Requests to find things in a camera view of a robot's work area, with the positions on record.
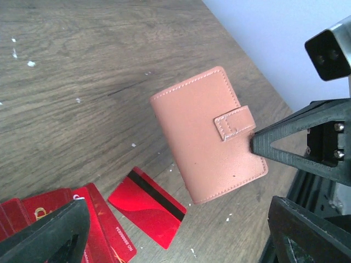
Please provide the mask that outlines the pink leather card holder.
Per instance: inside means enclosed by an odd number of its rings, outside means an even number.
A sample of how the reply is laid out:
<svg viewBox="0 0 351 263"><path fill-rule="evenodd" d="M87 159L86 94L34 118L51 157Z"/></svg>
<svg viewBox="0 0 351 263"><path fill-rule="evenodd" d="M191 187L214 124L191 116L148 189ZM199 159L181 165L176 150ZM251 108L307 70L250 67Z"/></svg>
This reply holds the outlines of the pink leather card holder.
<svg viewBox="0 0 351 263"><path fill-rule="evenodd" d="M256 128L224 69L214 67L150 98L193 203L218 198L268 173L252 153Z"/></svg>

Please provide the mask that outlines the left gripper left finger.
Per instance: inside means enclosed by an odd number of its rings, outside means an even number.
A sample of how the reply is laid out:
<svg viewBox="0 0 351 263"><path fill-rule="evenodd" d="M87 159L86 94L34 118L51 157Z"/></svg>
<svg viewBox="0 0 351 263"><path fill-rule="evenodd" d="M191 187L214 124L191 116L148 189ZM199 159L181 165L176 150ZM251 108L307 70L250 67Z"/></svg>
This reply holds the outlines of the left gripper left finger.
<svg viewBox="0 0 351 263"><path fill-rule="evenodd" d="M81 262L90 217L84 199L74 199L1 242L1 262Z"/></svg>

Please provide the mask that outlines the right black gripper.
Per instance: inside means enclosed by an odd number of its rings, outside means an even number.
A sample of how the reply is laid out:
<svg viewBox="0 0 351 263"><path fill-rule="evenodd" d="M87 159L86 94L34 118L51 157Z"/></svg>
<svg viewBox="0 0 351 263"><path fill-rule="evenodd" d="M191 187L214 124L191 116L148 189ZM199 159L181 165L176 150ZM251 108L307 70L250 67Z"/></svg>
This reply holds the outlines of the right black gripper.
<svg viewBox="0 0 351 263"><path fill-rule="evenodd" d="M308 130L309 153L300 156L272 143ZM303 109L258 131L254 154L350 186L350 100L313 101Z"/></svg>

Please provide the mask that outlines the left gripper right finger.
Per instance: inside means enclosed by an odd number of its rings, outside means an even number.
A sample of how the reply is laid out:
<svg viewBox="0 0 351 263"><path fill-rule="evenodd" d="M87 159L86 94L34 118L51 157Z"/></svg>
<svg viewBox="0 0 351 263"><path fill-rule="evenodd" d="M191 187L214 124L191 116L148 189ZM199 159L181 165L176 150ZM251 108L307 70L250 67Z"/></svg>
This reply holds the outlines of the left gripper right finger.
<svg viewBox="0 0 351 263"><path fill-rule="evenodd" d="M268 224L278 262L350 262L350 215L321 218L274 196Z"/></svg>

